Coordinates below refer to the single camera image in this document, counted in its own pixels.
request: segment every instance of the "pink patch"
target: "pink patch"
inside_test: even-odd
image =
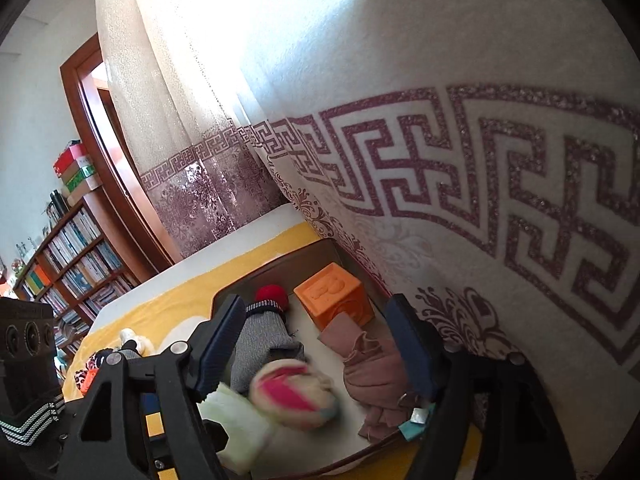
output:
[[[287,384],[287,378],[306,373],[306,367],[280,368],[268,374],[261,382],[260,388],[277,404],[292,410],[314,412],[316,407],[304,399]]]

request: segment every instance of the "door frame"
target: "door frame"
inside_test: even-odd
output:
[[[107,197],[149,262],[162,272],[181,261],[182,255],[162,225],[113,131],[91,76],[102,61],[100,41],[95,34],[60,67],[66,100]]]

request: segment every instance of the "orange rubber block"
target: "orange rubber block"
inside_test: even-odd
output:
[[[364,286],[336,263],[330,263],[293,289],[305,310],[322,331],[341,312],[359,326],[373,319]]]

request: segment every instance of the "yellow tablecloth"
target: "yellow tablecloth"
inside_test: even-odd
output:
[[[174,326],[192,316],[209,317],[214,295],[225,286],[258,269],[265,263],[306,246],[318,240],[318,236],[308,224],[298,224],[267,243],[238,256],[209,272],[161,294],[157,298],[141,304],[115,322],[84,338],[76,358],[69,368],[63,386],[66,400],[79,399],[81,394],[74,383],[74,373],[95,351],[113,347],[119,343],[121,329],[132,328],[137,334],[145,335],[157,347]],[[147,417],[150,434],[162,433],[162,423],[156,413]],[[463,480],[473,475],[473,464],[478,455],[480,436],[472,427],[467,439],[463,466],[458,478]],[[335,476],[341,480],[400,480],[409,469],[417,450],[417,444],[399,444],[369,458],[357,468]],[[162,480],[176,479],[173,470],[160,473]]]

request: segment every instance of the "sock cuff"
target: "sock cuff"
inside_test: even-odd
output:
[[[247,305],[246,308],[246,316],[254,316],[255,314],[260,314],[262,312],[275,312],[282,318],[282,322],[286,322],[287,318],[284,315],[284,312],[278,305],[278,303],[274,300],[262,300],[256,301],[251,305]]]

